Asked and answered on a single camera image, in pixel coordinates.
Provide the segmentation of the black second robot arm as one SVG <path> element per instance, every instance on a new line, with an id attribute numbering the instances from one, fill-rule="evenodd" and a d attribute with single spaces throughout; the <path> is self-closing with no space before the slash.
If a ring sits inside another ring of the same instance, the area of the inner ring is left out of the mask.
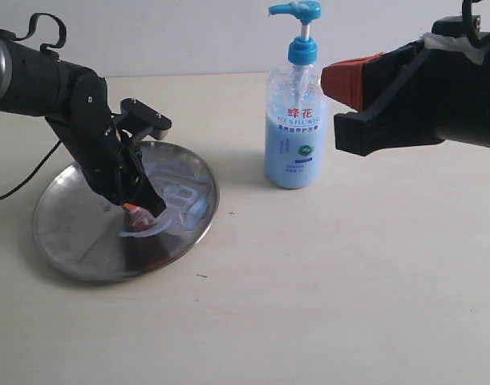
<path id="1" fill-rule="evenodd" d="M 106 80 L 58 57 L 65 42 L 60 34 L 35 50 L 0 29 L 0 111 L 44 118 L 94 193 L 160 215 L 166 204 L 145 175 L 139 143 L 162 139 L 170 119 L 130 98 L 113 114 Z M 334 117 L 344 152 L 445 140 L 490 148 L 490 32 L 468 11 L 435 21 L 429 35 L 397 50 L 325 67 L 322 90 L 350 108 Z"/>

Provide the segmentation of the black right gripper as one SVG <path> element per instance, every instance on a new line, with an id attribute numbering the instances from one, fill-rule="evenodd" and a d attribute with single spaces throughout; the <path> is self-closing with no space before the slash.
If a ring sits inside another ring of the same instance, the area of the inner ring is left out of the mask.
<path id="1" fill-rule="evenodd" d="M 423 64 L 435 134 L 418 85 Z M 416 40 L 330 64 L 322 69 L 321 86 L 324 95 L 352 109 L 333 118 L 340 151 L 368 156 L 443 140 L 490 148 L 490 51 L 478 66 L 461 54 L 425 49 Z"/>

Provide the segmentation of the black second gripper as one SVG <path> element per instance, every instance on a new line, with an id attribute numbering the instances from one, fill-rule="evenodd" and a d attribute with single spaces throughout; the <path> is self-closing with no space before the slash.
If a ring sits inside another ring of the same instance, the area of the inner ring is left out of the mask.
<path id="1" fill-rule="evenodd" d="M 46 122 L 73 156 L 91 189 L 114 205 L 122 205 L 131 232 L 151 229 L 153 215 L 166 208 L 164 199 L 144 175 L 137 147 L 116 135 L 107 104 L 107 82 L 89 71 L 74 79 L 62 111 Z"/>

